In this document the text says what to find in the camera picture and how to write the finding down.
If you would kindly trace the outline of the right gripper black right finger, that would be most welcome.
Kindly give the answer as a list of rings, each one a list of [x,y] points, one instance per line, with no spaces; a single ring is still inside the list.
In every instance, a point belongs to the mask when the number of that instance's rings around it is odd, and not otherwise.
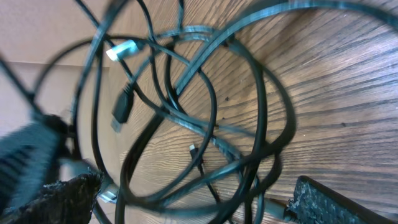
[[[306,175],[298,177],[289,211],[299,223],[394,223]]]

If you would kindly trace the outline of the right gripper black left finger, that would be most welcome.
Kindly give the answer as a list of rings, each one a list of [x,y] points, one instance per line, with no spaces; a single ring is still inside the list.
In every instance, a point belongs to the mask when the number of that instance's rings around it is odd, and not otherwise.
[[[89,223],[100,191],[101,174],[81,174],[41,188],[39,195],[1,217],[1,224]]]

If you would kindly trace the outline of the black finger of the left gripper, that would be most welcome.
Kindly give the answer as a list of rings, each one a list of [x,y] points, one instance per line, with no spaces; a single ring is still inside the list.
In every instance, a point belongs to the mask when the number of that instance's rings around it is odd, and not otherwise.
[[[46,115],[1,138],[1,211],[33,200],[59,177],[58,158],[66,151],[67,124]]]

